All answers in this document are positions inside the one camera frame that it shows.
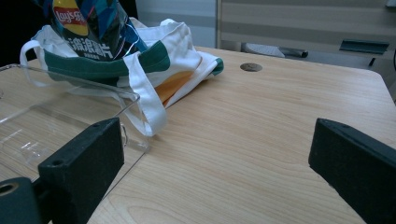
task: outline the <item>bag handle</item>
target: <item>bag handle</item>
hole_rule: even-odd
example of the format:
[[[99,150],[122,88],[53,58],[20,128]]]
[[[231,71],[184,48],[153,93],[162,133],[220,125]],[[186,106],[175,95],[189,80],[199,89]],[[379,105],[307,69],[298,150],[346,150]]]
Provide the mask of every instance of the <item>bag handle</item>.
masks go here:
[[[124,57],[129,70],[129,84],[134,92],[140,95],[139,105],[146,117],[146,134],[153,136],[167,123],[167,116],[163,103],[154,87],[151,85],[145,71],[140,65],[140,52]]]
[[[29,63],[26,58],[26,53],[30,49],[33,49],[35,51],[35,56],[37,59],[40,61],[41,68],[44,70],[48,70],[48,67],[46,64],[42,63],[44,62],[44,50],[42,49],[40,42],[37,40],[29,40],[26,42],[22,48],[21,48],[21,54],[20,54],[20,63],[23,66],[29,66]]]

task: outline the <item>lay's chip bag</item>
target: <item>lay's chip bag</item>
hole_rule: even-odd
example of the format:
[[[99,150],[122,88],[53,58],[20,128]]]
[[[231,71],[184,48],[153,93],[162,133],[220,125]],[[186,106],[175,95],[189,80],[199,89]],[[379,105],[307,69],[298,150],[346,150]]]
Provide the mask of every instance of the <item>lay's chip bag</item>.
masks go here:
[[[80,57],[108,62],[147,49],[118,0],[34,1]]]

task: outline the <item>plastic box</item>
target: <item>plastic box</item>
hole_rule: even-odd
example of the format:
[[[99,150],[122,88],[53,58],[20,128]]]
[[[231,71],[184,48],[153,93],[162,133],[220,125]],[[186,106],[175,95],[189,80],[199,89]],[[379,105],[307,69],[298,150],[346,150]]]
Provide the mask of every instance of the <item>plastic box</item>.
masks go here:
[[[0,68],[0,181],[38,178],[37,165],[91,124],[119,117],[125,163],[112,189],[149,149],[139,95],[33,67]]]

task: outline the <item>wooden table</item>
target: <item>wooden table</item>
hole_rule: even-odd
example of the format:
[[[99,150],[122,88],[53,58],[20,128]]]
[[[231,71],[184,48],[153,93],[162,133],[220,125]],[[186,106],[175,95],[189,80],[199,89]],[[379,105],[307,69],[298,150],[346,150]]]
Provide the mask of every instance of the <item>wooden table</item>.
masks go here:
[[[317,118],[396,148],[396,107],[371,71],[203,49],[225,70],[168,110],[151,150],[90,223],[364,223],[308,164]],[[260,72],[245,72],[257,63]]]

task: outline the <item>white bag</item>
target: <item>white bag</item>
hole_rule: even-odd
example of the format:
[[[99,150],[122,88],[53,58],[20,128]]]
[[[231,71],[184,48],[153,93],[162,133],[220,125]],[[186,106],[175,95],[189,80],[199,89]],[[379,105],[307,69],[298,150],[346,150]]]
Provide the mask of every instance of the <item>white bag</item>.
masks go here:
[[[221,73],[223,61],[195,50],[190,28],[184,22],[166,20],[160,26],[146,27],[134,18],[131,20],[148,45],[145,52],[136,52],[113,62],[78,57],[73,48],[83,48],[87,52],[95,49],[78,39],[66,42],[46,25],[22,47],[21,65],[28,65],[26,52],[33,49],[44,70],[132,88],[140,95],[140,108],[147,119],[145,127],[136,128],[152,136],[166,124],[165,108],[204,79]]]

